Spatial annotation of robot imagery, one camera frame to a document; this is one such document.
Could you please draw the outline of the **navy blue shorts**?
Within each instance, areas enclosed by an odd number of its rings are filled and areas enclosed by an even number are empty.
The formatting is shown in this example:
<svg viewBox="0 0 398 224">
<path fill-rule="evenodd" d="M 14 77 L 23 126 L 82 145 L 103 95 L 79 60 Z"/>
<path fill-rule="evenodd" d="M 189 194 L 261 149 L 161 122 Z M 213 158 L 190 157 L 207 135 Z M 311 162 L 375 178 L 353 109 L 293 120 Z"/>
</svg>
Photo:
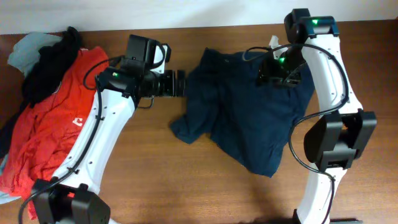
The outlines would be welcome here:
<svg viewBox="0 0 398 224">
<path fill-rule="evenodd" d="M 240 52 L 205 49 L 188 75 L 186 112 L 170 129 L 191 144 L 209 134 L 248 171 L 272 177 L 278 170 L 291 126 L 305 114 L 315 90 L 308 66 L 293 88 L 256 84 L 261 60 L 245 62 Z"/>
</svg>

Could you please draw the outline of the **light grey garment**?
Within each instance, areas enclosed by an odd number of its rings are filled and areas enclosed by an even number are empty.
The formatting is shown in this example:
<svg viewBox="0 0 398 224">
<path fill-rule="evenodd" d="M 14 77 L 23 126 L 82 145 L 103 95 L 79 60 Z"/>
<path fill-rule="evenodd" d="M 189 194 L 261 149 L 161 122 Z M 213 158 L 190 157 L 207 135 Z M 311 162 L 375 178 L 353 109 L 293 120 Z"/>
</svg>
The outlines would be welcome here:
<svg viewBox="0 0 398 224">
<path fill-rule="evenodd" d="M 42 47 L 52 47 L 62 40 L 61 37 L 40 32 L 31 32 L 22 38 L 13 46 L 7 63 L 17 68 L 27 78 L 34 65 L 39 61 L 39 50 Z M 1 177 L 4 176 L 4 170 L 9 157 L 12 132 L 19 115 L 23 112 L 27 103 L 20 105 L 19 111 L 14 114 L 1 129 Z"/>
</svg>

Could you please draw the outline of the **red t-shirt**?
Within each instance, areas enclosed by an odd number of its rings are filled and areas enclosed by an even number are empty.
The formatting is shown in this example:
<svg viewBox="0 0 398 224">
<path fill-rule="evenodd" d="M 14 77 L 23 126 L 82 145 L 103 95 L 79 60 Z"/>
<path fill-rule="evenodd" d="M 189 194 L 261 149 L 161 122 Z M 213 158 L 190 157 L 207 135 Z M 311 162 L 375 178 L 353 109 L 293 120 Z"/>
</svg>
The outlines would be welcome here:
<svg viewBox="0 0 398 224">
<path fill-rule="evenodd" d="M 26 199 L 37 179 L 50 180 L 66 159 L 90 113 L 95 75 L 107 66 L 101 47 L 80 49 L 58 91 L 28 106 L 14 126 L 1 191 Z"/>
</svg>

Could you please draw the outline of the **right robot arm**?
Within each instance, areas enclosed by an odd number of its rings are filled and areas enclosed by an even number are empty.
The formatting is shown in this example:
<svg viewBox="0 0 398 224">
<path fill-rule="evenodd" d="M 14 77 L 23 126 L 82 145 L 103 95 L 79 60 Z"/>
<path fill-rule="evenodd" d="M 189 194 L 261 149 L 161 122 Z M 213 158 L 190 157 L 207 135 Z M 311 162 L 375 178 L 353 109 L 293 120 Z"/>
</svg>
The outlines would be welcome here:
<svg viewBox="0 0 398 224">
<path fill-rule="evenodd" d="M 319 111 L 318 121 L 303 140 L 309 171 L 307 185 L 292 223 L 332 223 L 330 211 L 342 178 L 359 159 L 377 125 L 376 115 L 364 111 L 349 83 L 341 57 L 340 32 L 331 16 L 311 16 L 307 8 L 293 9 L 284 19 L 288 44 L 272 37 L 257 82 L 294 87 L 302 82 L 302 67 L 312 75 Z"/>
</svg>

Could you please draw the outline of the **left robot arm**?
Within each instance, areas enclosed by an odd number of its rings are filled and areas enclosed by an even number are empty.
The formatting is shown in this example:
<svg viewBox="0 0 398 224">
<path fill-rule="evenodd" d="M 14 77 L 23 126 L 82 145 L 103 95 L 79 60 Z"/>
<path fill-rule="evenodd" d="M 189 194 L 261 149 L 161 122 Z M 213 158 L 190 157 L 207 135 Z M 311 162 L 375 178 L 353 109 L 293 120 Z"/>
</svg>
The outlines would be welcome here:
<svg viewBox="0 0 398 224">
<path fill-rule="evenodd" d="M 166 43 L 131 34 L 126 53 L 95 75 L 93 104 L 75 144 L 52 178 L 38 179 L 32 188 L 29 201 L 39 223 L 114 223 L 99 192 L 121 131 L 141 99 L 184 95 L 184 73 L 165 67 L 171 51 Z"/>
</svg>

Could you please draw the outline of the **black garment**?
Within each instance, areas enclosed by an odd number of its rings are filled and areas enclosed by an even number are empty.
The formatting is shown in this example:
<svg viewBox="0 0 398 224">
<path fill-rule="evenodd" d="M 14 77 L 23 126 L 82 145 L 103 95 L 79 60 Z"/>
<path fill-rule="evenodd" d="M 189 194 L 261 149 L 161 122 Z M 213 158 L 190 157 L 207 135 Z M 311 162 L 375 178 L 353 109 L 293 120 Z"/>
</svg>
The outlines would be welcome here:
<svg viewBox="0 0 398 224">
<path fill-rule="evenodd" d="M 34 106 L 53 94 L 61 84 L 65 72 L 77 58 L 78 50 L 82 46 L 81 35 L 73 27 L 62 32 L 62 35 L 62 39 L 53 46 L 44 46 L 38 50 L 39 61 L 34 64 L 22 84 L 24 101 L 19 111 L 1 130 L 1 158 L 10 150 L 12 132 L 19 115 L 27 106 Z"/>
</svg>

